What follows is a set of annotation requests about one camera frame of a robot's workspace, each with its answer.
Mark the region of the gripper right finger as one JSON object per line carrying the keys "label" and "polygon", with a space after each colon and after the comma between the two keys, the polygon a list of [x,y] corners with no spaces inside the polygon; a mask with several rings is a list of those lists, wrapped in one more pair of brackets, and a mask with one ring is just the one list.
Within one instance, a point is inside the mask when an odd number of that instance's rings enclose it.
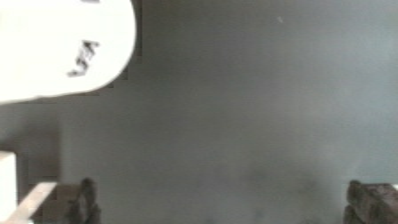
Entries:
{"label": "gripper right finger", "polygon": [[398,224],[398,187],[390,183],[351,182],[343,224]]}

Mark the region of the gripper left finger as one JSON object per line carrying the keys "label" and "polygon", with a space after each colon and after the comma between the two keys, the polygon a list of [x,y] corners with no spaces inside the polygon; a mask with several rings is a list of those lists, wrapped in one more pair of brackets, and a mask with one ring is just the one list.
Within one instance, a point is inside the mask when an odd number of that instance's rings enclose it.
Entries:
{"label": "gripper left finger", "polygon": [[2,224],[102,224],[95,180],[84,178],[79,184],[41,182]]}

